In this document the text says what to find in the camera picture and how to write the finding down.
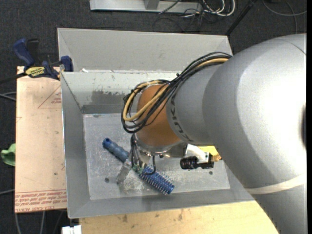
gray robot arm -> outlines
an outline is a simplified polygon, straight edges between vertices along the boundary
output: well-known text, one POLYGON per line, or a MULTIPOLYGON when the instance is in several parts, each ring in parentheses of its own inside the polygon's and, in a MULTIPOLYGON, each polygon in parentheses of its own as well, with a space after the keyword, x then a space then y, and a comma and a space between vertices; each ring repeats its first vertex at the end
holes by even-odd
POLYGON ((307 233, 306 35, 201 70, 166 111, 181 140, 218 149, 280 233, 307 233))

gray metal base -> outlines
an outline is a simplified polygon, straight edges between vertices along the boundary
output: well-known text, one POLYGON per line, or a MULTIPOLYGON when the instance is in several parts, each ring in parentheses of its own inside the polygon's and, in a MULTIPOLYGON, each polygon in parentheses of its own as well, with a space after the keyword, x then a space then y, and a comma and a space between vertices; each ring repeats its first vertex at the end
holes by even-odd
MULTIPOLYGON (((130 150, 131 134, 121 130, 120 114, 86 114, 83 123, 91 200, 161 194, 134 171, 129 172, 124 182, 117 184, 116 178, 122 162, 105 150, 102 142, 109 137, 119 146, 130 150)), ((180 158, 157 157, 156 169, 174 180, 172 195, 230 189, 223 161, 216 162, 213 169, 188 171, 180 168, 180 158)))
MULTIPOLYGON (((144 0, 90 0, 90 10, 106 11, 138 11, 138 12, 161 12, 171 6, 172 1, 160 1, 157 9, 146 9, 144 0)), ((197 2, 178 2, 169 13, 184 13, 187 9, 200 10, 201 5, 197 2)))

blue clamp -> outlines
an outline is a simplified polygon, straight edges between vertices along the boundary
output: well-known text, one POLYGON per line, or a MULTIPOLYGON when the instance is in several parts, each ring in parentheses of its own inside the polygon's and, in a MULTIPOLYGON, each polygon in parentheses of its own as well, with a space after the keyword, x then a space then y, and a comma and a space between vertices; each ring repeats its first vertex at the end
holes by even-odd
POLYGON ((13 51, 17 57, 26 62, 24 73, 31 78, 47 77, 59 80, 59 72, 53 68, 55 64, 63 64, 64 71, 72 72, 74 70, 72 60, 69 56, 61 57, 61 60, 49 64, 43 61, 41 66, 35 66, 35 59, 32 57, 26 46, 26 39, 22 38, 14 43, 13 51))

cable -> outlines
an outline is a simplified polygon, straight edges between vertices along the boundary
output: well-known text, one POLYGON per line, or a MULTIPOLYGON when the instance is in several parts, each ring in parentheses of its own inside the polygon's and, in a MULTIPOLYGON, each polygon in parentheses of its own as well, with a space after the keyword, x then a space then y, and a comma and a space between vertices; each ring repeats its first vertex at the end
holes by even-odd
POLYGON ((10 192, 13 192, 15 191, 15 189, 11 189, 11 190, 7 190, 7 191, 3 191, 3 192, 0 192, 0 195, 2 194, 6 194, 6 193, 10 193, 10 192))
POLYGON ((15 99, 15 98, 10 97, 10 96, 7 96, 7 95, 5 95, 5 94, 0 94, 0 97, 2 97, 2 98, 6 98, 6 99, 10 99, 10 100, 13 100, 13 101, 16 101, 16 99, 15 99))
POLYGON ((181 29, 182 32, 185 32, 185 30, 182 28, 182 26, 181 26, 179 23, 177 23, 175 20, 171 19, 171 18, 158 18, 158 19, 156 19, 156 20, 154 21, 153 25, 152 25, 152 28, 153 28, 153 31, 154 31, 154 32, 156 32, 156 30, 155 30, 155 25, 156 25, 156 23, 157 23, 158 21, 161 21, 161 20, 168 20, 168 21, 174 22, 174 23, 181 29))
MULTIPOLYGON (((45 211, 42 212, 42 220, 41 220, 41 225, 40 225, 40 232, 39 232, 39 234, 42 234, 42 233, 43 233, 44 216, 45 216, 45 211)), ((16 228, 17 228, 17 230, 18 230, 18 233, 21 234, 21 231, 20 231, 20 224, 19 224, 19 219, 18 219, 18 215, 17 215, 17 214, 15 214, 15 224, 16 224, 16 228)))
POLYGON ((143 127, 151 124, 158 116, 159 112, 155 116, 155 111, 167 103, 168 99, 175 93, 176 89, 185 82, 190 76, 206 68, 210 65, 217 65, 227 61, 231 56, 223 52, 209 53, 203 57, 194 60, 189 64, 181 74, 177 74, 176 78, 171 81, 167 80, 152 80, 150 82, 144 82, 138 84, 130 94, 124 98, 124 107, 121 114, 121 123, 124 130, 128 133, 134 134, 141 130, 143 127), (129 109, 131 108, 134 98, 142 90, 146 89, 150 85, 161 85, 154 96, 148 101, 136 114, 131 116, 129 109))
POLYGON ((41 226, 40 226, 39 234, 42 234, 42 232, 43 232, 44 217, 45 217, 45 211, 42 213, 42 220, 41 220, 41 226))
POLYGON ((7 96, 7 95, 13 95, 16 94, 16 92, 8 92, 8 93, 4 93, 3 95, 7 96))
MULTIPOLYGON (((143 167, 144 163, 140 159, 140 154, 138 153, 139 150, 137 149, 137 142, 135 140, 135 134, 132 134, 131 139, 130 139, 130 144, 131 144, 131 151, 129 153, 129 156, 131 156, 131 162, 132 162, 132 168, 134 166, 134 162, 139 166, 143 167)), ((155 156, 153 156, 153 171, 151 173, 143 173, 143 175, 152 175, 156 172, 156 164, 155 164, 155 156)))
MULTIPOLYGON (((288 7, 291 9, 292 13, 294 14, 294 11, 293 11, 293 8, 291 7, 291 5, 288 2, 286 2, 286 4, 288 5, 288 7)), ((298 24, 297 24, 296 16, 293 17, 293 20, 294 20, 294 33, 297 34, 297 32, 298 32, 298 24)))
POLYGON ((207 18, 207 15, 208 15, 208 13, 205 13, 203 9, 202 9, 201 11, 199 11, 199 10, 197 10, 197 9, 191 9, 191 8, 190 8, 190 9, 187 9, 187 10, 184 12, 184 14, 182 14, 181 16, 184 17, 184 18, 193 17, 192 20, 194 20, 195 16, 200 16, 200 17, 202 17, 207 23, 216 23, 216 22, 219 22, 219 21, 225 19, 225 17, 217 17, 216 20, 209 20, 209 19, 207 18), (195 12, 192 13, 192 14, 188 14, 187 11, 189 11, 189 10, 194 10, 195 12))
POLYGON ((167 12, 168 10, 170 10, 170 9, 172 9, 178 2, 180 2, 181 0, 177 0, 177 1, 175 1, 172 5, 170 5, 167 9, 165 9, 165 10, 163 10, 163 11, 161 11, 161 12, 159 12, 159 15, 160 14, 163 14, 163 13, 165 13, 165 12, 167 12))
POLYGON ((207 4, 207 1, 208 0, 201 0, 203 2, 203 7, 206 7, 207 9, 204 9, 204 12, 207 12, 207 13, 210 13, 210 14, 213 14, 213 15, 217 15, 217 16, 221 16, 221 17, 227 17, 227 16, 230 16, 234 13, 235 11, 235 0, 231 0, 231 3, 232 4, 232 9, 230 12, 228 13, 223 13, 224 9, 225 9, 225 1, 224 0, 221 0, 222 2, 222 8, 218 8, 216 10, 212 9, 208 4, 207 4))
POLYGON ((280 15, 280 16, 284 16, 284 17, 295 17, 295 16, 299 16, 299 15, 302 15, 302 14, 305 14, 307 11, 302 11, 302 12, 299 12, 299 13, 292 13, 292 14, 283 14, 283 13, 279 13, 277 11, 274 11, 273 9, 271 9, 268 5, 265 4, 264 0, 262 0, 262 3, 263 5, 268 9, 270 10, 271 12, 277 14, 277 15, 280 15))
POLYGON ((12 77, 8 77, 8 78, 5 78, 5 79, 2 79, 2 80, 0 80, 0 85, 6 83, 8 81, 16 80, 18 78, 24 77, 26 75, 27 75, 26 73, 21 73, 21 74, 18 74, 18 75, 14 75, 12 77))
POLYGON ((60 215, 58 216, 57 223, 55 224, 55 227, 54 227, 52 234, 56 233, 58 226, 59 226, 60 219, 62 218, 63 213, 64 213, 64 211, 61 211, 60 215))
POLYGON ((15 214, 15 224, 16 224, 16 228, 18 230, 18 233, 21 234, 20 224, 19 224, 19 220, 18 220, 18 215, 17 214, 15 214))

cardboard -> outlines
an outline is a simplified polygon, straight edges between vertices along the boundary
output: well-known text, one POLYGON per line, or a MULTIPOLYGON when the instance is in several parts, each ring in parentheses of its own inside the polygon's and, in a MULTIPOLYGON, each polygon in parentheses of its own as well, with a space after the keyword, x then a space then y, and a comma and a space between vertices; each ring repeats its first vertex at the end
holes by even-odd
POLYGON ((80 218, 83 234, 278 234, 255 201, 80 218))
POLYGON ((67 207, 60 81, 17 80, 15 212, 67 207))

